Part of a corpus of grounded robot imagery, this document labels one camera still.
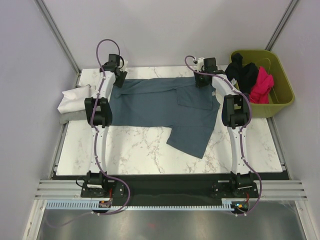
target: pink clothing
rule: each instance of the pink clothing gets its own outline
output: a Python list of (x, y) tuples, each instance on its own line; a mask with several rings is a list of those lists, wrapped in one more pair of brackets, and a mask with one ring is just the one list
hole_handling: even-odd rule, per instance
[(268, 75), (266, 70), (261, 66), (255, 85), (250, 92), (250, 102), (253, 104), (268, 104), (268, 94), (274, 86), (274, 78)]

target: blue cloth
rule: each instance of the blue cloth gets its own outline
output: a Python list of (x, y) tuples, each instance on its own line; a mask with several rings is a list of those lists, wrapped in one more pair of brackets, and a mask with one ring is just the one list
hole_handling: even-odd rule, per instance
[(214, 130), (219, 103), (194, 77), (130, 79), (110, 96), (112, 125), (169, 127), (167, 144), (202, 158)]

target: clothing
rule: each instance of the clothing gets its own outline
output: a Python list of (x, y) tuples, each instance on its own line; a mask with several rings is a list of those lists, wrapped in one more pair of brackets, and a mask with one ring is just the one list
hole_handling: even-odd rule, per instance
[(110, 96), (112, 125), (169, 127), (167, 144), (202, 158), (216, 124), (219, 103), (194, 77), (125, 80)]
[(60, 124), (66, 124), (69, 121), (87, 120), (86, 110), (71, 111), (60, 115)]
[(243, 57), (236, 53), (231, 57), (231, 63), (225, 70), (229, 81), (235, 79), (238, 83), (239, 90), (244, 94), (250, 94), (252, 87), (256, 84), (258, 77), (258, 68), (251, 62), (243, 67)]
[(85, 98), (89, 98), (94, 91), (95, 87), (90, 87), (90, 85), (63, 91), (63, 99), (58, 106), (58, 111), (66, 114), (85, 110)]
[(259, 74), (256, 84), (253, 86), (250, 93), (250, 102), (254, 104), (268, 104), (268, 94), (274, 86), (274, 78), (268, 74), (264, 67), (259, 68)]

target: green bin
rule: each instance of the green bin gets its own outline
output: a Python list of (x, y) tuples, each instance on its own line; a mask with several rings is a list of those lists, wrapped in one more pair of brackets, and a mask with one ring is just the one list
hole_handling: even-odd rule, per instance
[(293, 103), (295, 100), (294, 92), (279, 58), (275, 54), (267, 50), (237, 50), (231, 54), (231, 57), (236, 53), (243, 56), (242, 64), (244, 66), (254, 63), (257, 67), (264, 67), (266, 72), (273, 76), (274, 86), (268, 95), (269, 104), (251, 103), (253, 118), (270, 118)]

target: shiny floor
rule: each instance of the shiny floor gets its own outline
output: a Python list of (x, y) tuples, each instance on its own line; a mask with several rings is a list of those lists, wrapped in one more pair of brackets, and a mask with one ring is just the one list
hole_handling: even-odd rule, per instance
[[(83, 210), (46, 210), (62, 224)], [(305, 240), (294, 202), (260, 202), (248, 216), (218, 211), (127, 210), (87, 215), (58, 229), (42, 221), (38, 240)]]

